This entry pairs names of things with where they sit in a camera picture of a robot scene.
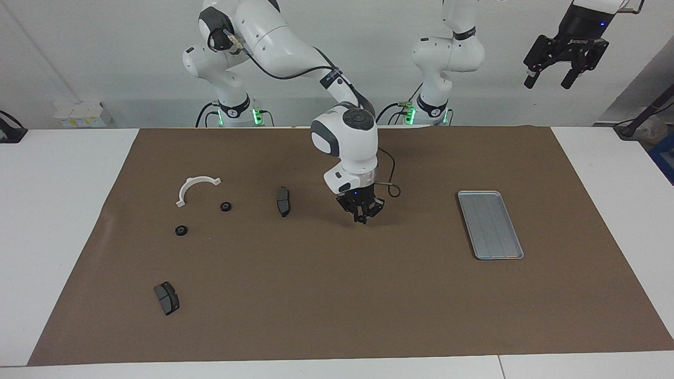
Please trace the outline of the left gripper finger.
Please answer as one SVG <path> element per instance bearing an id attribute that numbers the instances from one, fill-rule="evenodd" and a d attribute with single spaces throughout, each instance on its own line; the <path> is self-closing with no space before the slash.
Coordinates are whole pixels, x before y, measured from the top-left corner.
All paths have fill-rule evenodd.
<path id="1" fill-rule="evenodd" d="M 563 53 L 563 61 L 570 62 L 571 68 L 561 82 L 564 89 L 570 89 L 576 79 L 587 71 L 588 51 L 565 51 Z"/>
<path id="2" fill-rule="evenodd" d="M 524 64 L 527 66 L 528 75 L 527 79 L 524 80 L 524 86 L 527 89 L 532 89 L 536 84 L 537 79 L 539 79 L 542 71 L 553 65 L 553 60 L 544 58 L 537 60 L 536 62 L 533 60 L 525 61 Z"/>

